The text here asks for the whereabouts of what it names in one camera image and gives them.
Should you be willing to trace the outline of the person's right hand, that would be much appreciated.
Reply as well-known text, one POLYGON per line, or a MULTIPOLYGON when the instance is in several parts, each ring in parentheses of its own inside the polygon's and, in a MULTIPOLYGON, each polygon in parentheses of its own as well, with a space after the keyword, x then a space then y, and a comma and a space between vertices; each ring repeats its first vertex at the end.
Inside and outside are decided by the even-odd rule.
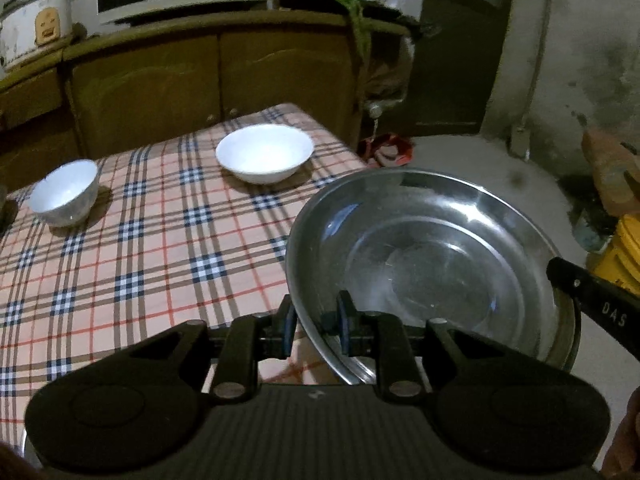
POLYGON ((629 398, 627 411, 605 455, 601 474, 605 479, 639 478, 640 388, 629 398))

